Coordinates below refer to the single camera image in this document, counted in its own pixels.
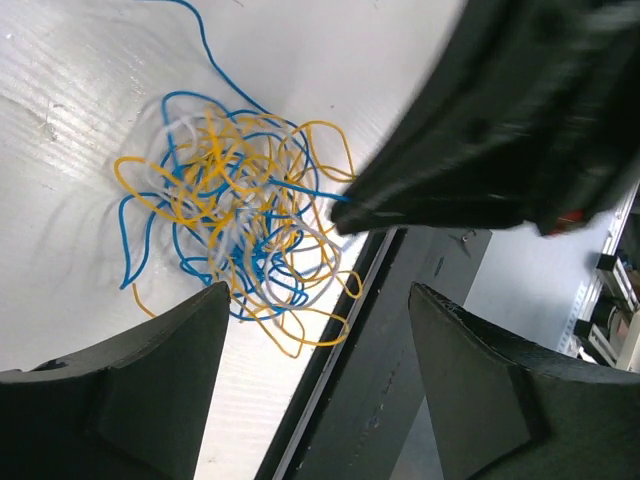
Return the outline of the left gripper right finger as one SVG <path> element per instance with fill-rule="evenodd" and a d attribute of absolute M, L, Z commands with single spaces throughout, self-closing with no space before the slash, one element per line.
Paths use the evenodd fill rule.
<path fill-rule="evenodd" d="M 542 347 L 424 284 L 408 306 L 445 478 L 638 478 L 638 374 Z"/>

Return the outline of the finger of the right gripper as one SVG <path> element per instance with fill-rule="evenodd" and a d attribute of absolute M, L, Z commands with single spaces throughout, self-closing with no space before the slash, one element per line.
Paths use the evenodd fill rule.
<path fill-rule="evenodd" d="M 545 215 L 534 188 L 532 146 L 544 97 L 429 89 L 336 202 L 341 234 L 403 225 L 508 229 Z"/>

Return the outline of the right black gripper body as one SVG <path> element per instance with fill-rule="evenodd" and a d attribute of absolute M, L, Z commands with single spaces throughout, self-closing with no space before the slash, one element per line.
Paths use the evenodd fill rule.
<path fill-rule="evenodd" d="M 637 2 L 468 1 L 448 49 L 466 61 L 453 94 L 543 95 L 541 234 L 583 227 L 637 179 Z"/>

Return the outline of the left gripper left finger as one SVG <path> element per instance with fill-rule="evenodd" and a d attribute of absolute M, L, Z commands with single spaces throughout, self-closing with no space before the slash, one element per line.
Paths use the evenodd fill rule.
<path fill-rule="evenodd" d="M 91 347 L 2 372 L 2 478 L 193 478 L 229 313 L 219 282 Z"/>

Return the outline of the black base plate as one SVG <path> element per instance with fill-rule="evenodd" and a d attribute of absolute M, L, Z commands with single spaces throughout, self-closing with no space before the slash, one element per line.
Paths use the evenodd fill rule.
<path fill-rule="evenodd" d="M 259 479 L 387 479 L 424 400 L 409 319 L 411 287 L 463 304 L 492 234 L 411 227 L 372 233 L 356 259 L 351 331 L 311 357 L 256 474 Z"/>

